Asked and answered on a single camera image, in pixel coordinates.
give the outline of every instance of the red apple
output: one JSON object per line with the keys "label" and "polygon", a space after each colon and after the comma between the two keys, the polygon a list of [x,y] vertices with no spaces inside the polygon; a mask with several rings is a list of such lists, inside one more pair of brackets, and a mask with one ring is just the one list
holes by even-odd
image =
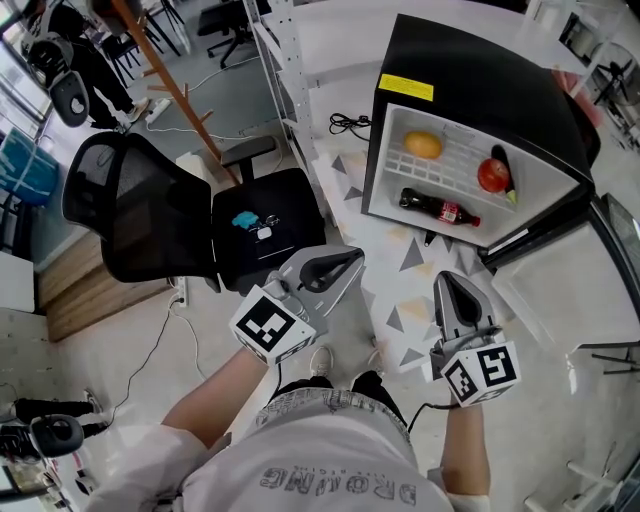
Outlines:
{"label": "red apple", "polygon": [[478,167],[478,181],[487,192],[501,192],[509,184],[509,170],[500,160],[487,158]]}

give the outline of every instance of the window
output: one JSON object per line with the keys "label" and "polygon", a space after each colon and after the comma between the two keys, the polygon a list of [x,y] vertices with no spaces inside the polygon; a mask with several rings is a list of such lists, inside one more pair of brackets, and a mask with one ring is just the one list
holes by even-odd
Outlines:
{"label": "window", "polygon": [[[0,22],[11,12],[10,2],[0,2]],[[11,27],[0,43],[0,130],[15,126],[35,138],[51,108],[47,93],[33,80],[21,57],[25,29]]]}

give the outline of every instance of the white t-shirt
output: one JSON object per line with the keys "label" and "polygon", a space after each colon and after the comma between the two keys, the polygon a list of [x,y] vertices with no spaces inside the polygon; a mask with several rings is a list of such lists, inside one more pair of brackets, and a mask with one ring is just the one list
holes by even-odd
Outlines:
{"label": "white t-shirt", "polygon": [[213,457],[191,433],[157,427],[87,512],[159,509],[488,512],[489,501],[447,495],[421,476],[406,428],[380,402],[306,388],[277,397]]}

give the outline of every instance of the fridge shelf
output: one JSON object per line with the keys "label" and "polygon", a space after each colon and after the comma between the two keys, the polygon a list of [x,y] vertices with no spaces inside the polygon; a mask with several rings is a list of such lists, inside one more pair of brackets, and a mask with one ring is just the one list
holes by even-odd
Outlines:
{"label": "fridge shelf", "polygon": [[442,154],[435,160],[415,157],[402,144],[391,142],[384,170],[515,213],[516,205],[507,199],[504,192],[490,194],[478,184],[478,167],[486,158],[489,158],[486,153],[450,138],[444,141]]}

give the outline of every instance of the white cable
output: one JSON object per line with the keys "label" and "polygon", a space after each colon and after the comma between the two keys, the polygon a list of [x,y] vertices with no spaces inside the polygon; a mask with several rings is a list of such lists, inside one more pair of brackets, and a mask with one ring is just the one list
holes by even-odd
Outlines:
{"label": "white cable", "polygon": [[[209,80],[210,78],[213,78],[214,76],[216,76],[216,75],[218,75],[218,74],[222,73],[223,71],[226,71],[227,69],[234,68],[234,67],[236,67],[236,66],[239,66],[240,64],[244,64],[245,62],[250,62],[250,61],[252,61],[252,60],[256,60],[256,59],[259,59],[259,58],[260,58],[259,56],[258,56],[258,57],[251,57],[250,59],[241,60],[240,62],[236,62],[235,64],[231,64],[231,65],[227,66],[226,68],[219,69],[218,71],[216,71],[216,72],[214,72],[214,73],[211,73],[211,74],[210,74],[210,75],[208,75],[208,76],[205,76],[205,77],[200,81],[200,83],[199,83],[198,85],[196,85],[195,87],[191,87],[191,88],[189,89],[189,92],[191,92],[191,91],[195,91],[198,87],[200,87],[200,86],[201,86],[203,83],[205,83],[207,80]],[[171,96],[168,96],[168,97],[166,97],[166,98],[160,98],[160,99],[167,99],[167,100],[172,100],[172,101],[173,101],[173,97],[171,97]]]}
{"label": "white cable", "polygon": [[179,315],[178,313],[173,311],[173,309],[171,309],[171,305],[173,304],[173,301],[178,299],[179,297],[180,297],[180,294],[178,294],[178,293],[174,293],[171,296],[171,298],[169,299],[169,303],[167,304],[167,310],[169,311],[169,316],[176,316],[176,317],[182,319],[183,321],[185,321],[187,323],[187,325],[189,326],[189,329],[191,330],[191,334],[193,335],[193,341],[194,341],[194,343],[196,345],[196,357],[194,359],[194,363],[196,365],[196,370],[198,370],[198,374],[200,375],[202,380],[205,381],[205,380],[207,380],[207,377],[205,376],[205,374],[202,372],[202,369],[200,368],[200,362],[199,362],[200,344],[198,343],[198,337],[196,336],[196,331],[193,329],[193,325],[191,325],[191,322],[189,320],[187,320],[185,317]]}
{"label": "white cable", "polygon": [[[147,125],[147,131],[149,131],[149,132],[193,132],[193,133],[198,133],[197,131],[192,130],[190,128],[149,128],[149,125]],[[215,133],[209,133],[208,135],[209,135],[209,137],[214,137],[216,139],[222,139],[222,140],[247,140],[247,139],[255,138],[255,135],[249,135],[247,137],[223,137],[222,135],[216,135]]]}
{"label": "white cable", "polygon": [[193,329],[193,325],[191,325],[191,322],[189,320],[187,320],[185,317],[179,315],[178,313],[175,313],[173,310],[170,310],[169,314],[171,316],[176,316],[178,318],[180,318],[181,320],[183,320],[184,322],[186,322],[186,324],[189,326],[189,329],[191,330],[191,334],[193,335],[193,341],[196,345],[196,356],[193,360],[193,362],[196,365],[196,370],[198,370],[198,373],[200,374],[200,377],[202,378],[203,381],[207,380],[207,377],[205,376],[204,373],[202,373],[202,370],[200,369],[200,362],[199,362],[199,357],[200,357],[200,344],[198,343],[198,337],[196,336],[196,331]]}
{"label": "white cable", "polygon": [[[198,87],[200,87],[203,83],[205,83],[207,80],[209,80],[210,78],[213,78],[214,76],[222,73],[223,71],[226,71],[227,69],[233,68],[235,66],[239,66],[241,64],[244,64],[245,62],[250,62],[252,60],[256,60],[259,59],[260,57],[251,57],[250,59],[246,59],[246,60],[242,60],[240,62],[236,62],[235,64],[231,64],[230,66],[227,66],[224,69],[219,69],[218,71],[211,73],[210,75],[204,77],[200,83],[198,85],[196,85],[195,87],[191,87],[189,89],[189,92],[191,91],[195,91]],[[165,97],[165,98],[160,98],[160,99],[167,99],[170,101],[173,101],[172,97]],[[190,128],[149,128],[149,125],[147,124],[147,131],[149,132],[183,132],[183,133],[198,133],[197,131],[190,129]],[[256,135],[248,135],[246,137],[223,137],[222,135],[216,135],[215,133],[209,133],[208,134],[209,137],[213,137],[215,139],[220,139],[220,140],[249,140],[249,139],[255,139]],[[282,154],[282,148],[280,147],[280,141],[278,141],[277,137],[273,138],[276,141],[276,145],[278,146],[278,152],[280,153],[280,158],[278,159],[278,163],[276,164],[275,168],[273,169],[273,172],[276,172],[278,170],[278,167],[280,167],[280,164],[282,163],[283,160],[283,154]]]}

